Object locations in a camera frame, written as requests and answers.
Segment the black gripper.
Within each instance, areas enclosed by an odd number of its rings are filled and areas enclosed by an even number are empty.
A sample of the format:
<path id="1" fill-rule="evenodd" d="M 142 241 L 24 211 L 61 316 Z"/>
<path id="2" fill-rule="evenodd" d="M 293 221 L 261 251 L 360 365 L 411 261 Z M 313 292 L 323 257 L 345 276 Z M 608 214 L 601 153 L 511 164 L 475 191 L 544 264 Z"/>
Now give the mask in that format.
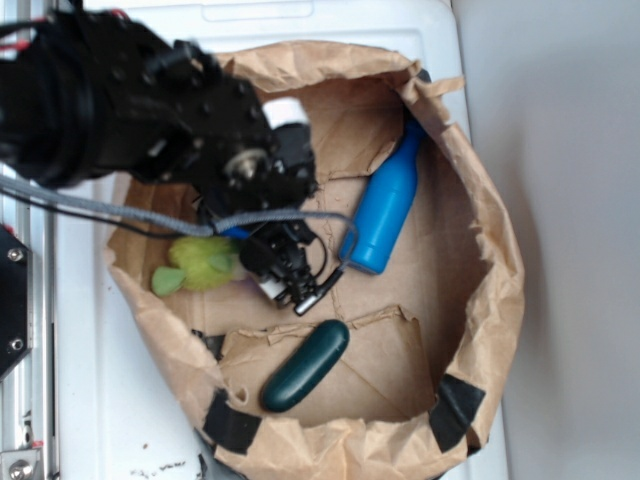
<path id="1" fill-rule="evenodd" d="M 244 147 L 226 161 L 221 185 L 202 193 L 201 211 L 224 221 L 221 235 L 239 243 L 239 261 L 264 294 L 302 316 L 340 279 L 337 267 L 320 281 L 307 258 L 321 241 L 302 204 L 318 189 L 309 117 L 292 96 L 266 101 L 271 145 Z"/>

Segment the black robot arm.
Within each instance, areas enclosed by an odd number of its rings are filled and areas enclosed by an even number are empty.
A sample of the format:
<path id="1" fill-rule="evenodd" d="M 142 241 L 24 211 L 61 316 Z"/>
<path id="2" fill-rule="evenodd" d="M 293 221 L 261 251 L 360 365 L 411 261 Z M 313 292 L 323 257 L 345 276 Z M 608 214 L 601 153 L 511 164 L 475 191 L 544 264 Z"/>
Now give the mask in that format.
<path id="1" fill-rule="evenodd" d="M 1 160 L 16 173 L 2 179 L 5 193 L 163 236 L 237 239 L 265 294 L 298 315 L 337 283 L 342 267 L 321 279 L 306 256 L 315 234 L 302 205 L 318 184 L 298 99 L 262 101 L 197 44 L 167 43 L 116 11 L 54 10 L 1 33 L 27 30 L 1 64 Z M 65 194 L 115 172 L 192 186 L 197 221 Z"/>

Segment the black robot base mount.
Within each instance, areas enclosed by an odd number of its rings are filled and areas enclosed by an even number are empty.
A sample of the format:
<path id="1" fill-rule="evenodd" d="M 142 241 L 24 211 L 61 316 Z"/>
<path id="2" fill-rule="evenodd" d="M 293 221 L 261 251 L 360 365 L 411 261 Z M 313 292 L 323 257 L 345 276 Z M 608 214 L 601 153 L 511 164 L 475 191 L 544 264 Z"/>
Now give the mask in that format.
<path id="1" fill-rule="evenodd" d="M 1 225 L 1 381 L 32 347 L 31 251 Z"/>

